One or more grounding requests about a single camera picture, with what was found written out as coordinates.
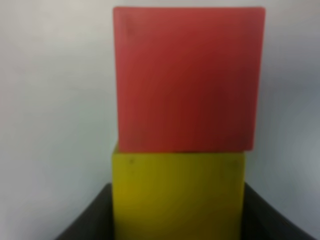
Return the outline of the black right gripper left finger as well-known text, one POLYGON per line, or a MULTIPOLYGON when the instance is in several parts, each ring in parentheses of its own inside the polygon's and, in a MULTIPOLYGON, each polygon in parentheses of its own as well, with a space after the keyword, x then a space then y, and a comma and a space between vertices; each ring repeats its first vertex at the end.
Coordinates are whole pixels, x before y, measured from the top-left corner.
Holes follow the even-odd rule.
POLYGON ((113 240, 112 184, 108 183, 57 240, 113 240))

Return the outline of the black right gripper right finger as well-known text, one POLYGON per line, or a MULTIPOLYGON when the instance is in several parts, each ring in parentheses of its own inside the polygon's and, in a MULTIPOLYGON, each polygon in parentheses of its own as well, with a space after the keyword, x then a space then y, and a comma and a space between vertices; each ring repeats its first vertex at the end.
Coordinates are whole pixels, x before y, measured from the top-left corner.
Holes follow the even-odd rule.
POLYGON ((241 220, 241 239, 313 240, 314 237, 280 214, 246 183, 241 220))

